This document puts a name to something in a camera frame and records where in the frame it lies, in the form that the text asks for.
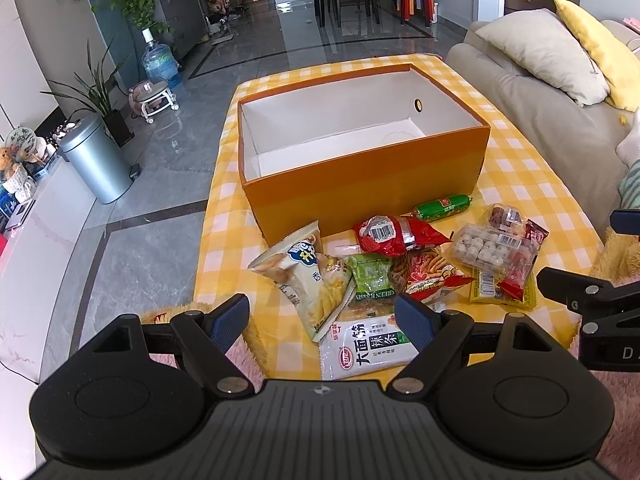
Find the cream cushion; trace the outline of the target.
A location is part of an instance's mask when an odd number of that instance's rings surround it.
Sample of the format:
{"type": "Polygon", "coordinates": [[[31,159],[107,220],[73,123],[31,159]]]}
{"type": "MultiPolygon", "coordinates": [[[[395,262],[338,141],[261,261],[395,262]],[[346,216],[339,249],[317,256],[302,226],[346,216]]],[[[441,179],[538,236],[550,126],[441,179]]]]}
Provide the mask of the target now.
{"type": "Polygon", "coordinates": [[[483,25],[476,34],[580,106],[598,104],[610,92],[596,62],[548,9],[510,13],[483,25]]]}

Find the yellow snack bar packet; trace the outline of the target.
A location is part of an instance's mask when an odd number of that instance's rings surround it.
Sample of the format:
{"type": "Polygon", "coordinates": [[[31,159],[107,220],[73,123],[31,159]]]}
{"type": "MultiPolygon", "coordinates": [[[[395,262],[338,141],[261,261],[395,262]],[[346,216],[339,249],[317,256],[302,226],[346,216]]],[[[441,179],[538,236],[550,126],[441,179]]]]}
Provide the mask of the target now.
{"type": "Polygon", "coordinates": [[[537,293],[533,275],[529,275],[527,279],[522,300],[515,299],[503,292],[490,273],[473,269],[472,278],[470,286],[472,304],[501,304],[523,310],[533,310],[537,307],[537,293]]]}

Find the dark grey cabinet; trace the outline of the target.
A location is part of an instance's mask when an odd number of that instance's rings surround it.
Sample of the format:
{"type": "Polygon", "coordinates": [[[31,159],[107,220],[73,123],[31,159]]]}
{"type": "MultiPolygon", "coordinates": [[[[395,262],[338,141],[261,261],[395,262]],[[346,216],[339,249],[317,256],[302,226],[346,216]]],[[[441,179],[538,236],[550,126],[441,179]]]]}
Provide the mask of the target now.
{"type": "Polygon", "coordinates": [[[168,27],[160,40],[171,47],[174,57],[182,59],[207,34],[200,0],[154,0],[155,19],[168,27]]]}

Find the dark red chocolate bar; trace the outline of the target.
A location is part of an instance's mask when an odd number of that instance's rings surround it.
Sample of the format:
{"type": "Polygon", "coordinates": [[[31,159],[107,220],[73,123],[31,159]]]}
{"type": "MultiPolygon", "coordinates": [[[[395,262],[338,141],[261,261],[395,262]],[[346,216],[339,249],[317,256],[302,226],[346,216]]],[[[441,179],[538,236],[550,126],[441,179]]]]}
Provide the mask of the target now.
{"type": "Polygon", "coordinates": [[[524,300],[526,282],[548,235],[549,232],[538,223],[532,219],[526,220],[521,246],[515,251],[506,274],[498,283],[498,287],[509,297],[524,300]]]}

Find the clear bag red dates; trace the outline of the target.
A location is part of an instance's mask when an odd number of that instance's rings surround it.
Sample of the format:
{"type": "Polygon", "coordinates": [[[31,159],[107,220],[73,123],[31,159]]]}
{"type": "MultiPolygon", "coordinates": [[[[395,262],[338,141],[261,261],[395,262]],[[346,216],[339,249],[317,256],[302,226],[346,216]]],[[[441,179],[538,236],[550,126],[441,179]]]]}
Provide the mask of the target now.
{"type": "Polygon", "coordinates": [[[525,222],[518,208],[495,203],[487,207],[484,215],[486,226],[514,236],[523,236],[525,222]]]}

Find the white potato chips bag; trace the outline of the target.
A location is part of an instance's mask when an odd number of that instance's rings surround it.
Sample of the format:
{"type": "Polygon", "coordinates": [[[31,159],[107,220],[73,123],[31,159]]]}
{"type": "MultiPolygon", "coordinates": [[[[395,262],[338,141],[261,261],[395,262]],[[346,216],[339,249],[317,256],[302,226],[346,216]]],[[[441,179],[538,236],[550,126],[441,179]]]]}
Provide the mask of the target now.
{"type": "Polygon", "coordinates": [[[341,258],[323,251],[318,221],[267,249],[248,268],[273,280],[316,344],[355,296],[352,271],[341,258]]]}

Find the red cartoon snack bag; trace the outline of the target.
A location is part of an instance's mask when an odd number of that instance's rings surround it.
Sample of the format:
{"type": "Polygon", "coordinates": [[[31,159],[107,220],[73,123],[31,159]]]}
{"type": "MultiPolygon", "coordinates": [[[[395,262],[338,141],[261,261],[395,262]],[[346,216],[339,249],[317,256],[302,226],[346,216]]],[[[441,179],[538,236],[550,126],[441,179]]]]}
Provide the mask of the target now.
{"type": "Polygon", "coordinates": [[[438,247],[450,238],[428,222],[413,217],[378,216],[354,227],[358,244],[364,252],[396,258],[413,249],[438,247]]]}

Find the clear bag white candies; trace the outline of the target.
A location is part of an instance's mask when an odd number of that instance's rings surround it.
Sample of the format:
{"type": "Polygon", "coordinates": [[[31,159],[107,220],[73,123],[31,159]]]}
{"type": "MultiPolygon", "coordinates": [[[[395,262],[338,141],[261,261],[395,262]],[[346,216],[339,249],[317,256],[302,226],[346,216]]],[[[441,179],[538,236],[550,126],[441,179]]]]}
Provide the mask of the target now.
{"type": "Polygon", "coordinates": [[[468,223],[454,233],[446,247],[446,257],[457,266],[468,266],[503,278],[523,238],[468,223]]]}

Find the white noodle snack bag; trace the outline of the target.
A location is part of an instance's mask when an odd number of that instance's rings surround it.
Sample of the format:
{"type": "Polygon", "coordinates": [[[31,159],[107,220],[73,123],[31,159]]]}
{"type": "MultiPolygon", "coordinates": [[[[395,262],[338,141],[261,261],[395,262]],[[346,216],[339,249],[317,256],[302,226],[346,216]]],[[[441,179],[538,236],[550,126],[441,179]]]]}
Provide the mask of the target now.
{"type": "Polygon", "coordinates": [[[340,380],[367,375],[408,364],[418,355],[398,327],[394,302],[352,298],[341,312],[326,323],[319,340],[320,375],[340,380]]]}

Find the small white stool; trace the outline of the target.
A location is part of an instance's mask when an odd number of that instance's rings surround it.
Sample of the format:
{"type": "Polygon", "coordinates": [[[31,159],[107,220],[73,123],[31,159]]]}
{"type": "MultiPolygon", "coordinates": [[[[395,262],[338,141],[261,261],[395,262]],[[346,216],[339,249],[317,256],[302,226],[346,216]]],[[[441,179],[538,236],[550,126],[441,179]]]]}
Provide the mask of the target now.
{"type": "Polygon", "coordinates": [[[152,125],[154,117],[163,110],[180,108],[175,93],[165,79],[159,82],[139,82],[129,90],[128,101],[134,117],[142,117],[149,125],[152,125]]]}

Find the green snack packet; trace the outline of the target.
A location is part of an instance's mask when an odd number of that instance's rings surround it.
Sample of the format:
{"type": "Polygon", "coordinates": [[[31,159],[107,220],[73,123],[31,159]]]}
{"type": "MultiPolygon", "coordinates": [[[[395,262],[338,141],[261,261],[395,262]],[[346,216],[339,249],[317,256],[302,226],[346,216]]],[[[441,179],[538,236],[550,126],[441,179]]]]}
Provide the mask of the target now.
{"type": "Polygon", "coordinates": [[[377,254],[351,255],[345,258],[355,280],[355,299],[383,299],[396,292],[388,274],[393,260],[377,254]]]}

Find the red Mimi fries snack bag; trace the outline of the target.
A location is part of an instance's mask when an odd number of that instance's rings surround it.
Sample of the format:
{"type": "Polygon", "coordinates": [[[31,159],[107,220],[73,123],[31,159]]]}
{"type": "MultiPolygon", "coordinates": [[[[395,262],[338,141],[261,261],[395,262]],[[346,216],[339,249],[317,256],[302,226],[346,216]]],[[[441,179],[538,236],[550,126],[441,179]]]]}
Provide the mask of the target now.
{"type": "Polygon", "coordinates": [[[449,262],[439,248],[413,250],[396,258],[388,277],[396,292],[404,292],[424,304],[444,298],[474,281],[471,275],[449,262]]]}

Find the green sausage stick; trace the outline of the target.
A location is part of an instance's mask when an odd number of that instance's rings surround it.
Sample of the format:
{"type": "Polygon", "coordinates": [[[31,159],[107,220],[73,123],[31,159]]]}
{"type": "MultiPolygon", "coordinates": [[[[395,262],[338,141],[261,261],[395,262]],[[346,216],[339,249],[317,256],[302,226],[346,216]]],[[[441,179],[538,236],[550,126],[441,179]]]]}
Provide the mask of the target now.
{"type": "Polygon", "coordinates": [[[432,222],[466,211],[472,201],[472,197],[466,194],[451,195],[415,206],[411,215],[414,218],[432,222]]]}

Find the striped teal cushion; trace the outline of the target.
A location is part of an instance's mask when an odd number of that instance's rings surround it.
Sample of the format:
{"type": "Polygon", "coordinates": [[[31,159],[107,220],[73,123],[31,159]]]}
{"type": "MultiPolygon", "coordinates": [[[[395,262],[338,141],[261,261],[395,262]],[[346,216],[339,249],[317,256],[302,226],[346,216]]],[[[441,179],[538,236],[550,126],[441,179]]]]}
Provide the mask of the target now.
{"type": "Polygon", "coordinates": [[[640,160],[636,160],[628,169],[626,176],[618,186],[620,208],[640,208],[640,160]]]}

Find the grey metal trash can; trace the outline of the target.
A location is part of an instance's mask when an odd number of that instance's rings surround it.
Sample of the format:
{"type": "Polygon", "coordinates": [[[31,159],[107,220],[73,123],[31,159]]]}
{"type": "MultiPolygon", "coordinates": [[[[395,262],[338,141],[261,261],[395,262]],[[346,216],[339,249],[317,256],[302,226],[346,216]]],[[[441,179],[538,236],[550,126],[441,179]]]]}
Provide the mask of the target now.
{"type": "Polygon", "coordinates": [[[58,139],[58,149],[104,205],[122,197],[141,174],[140,165],[127,162],[96,113],[69,122],[58,139]]]}

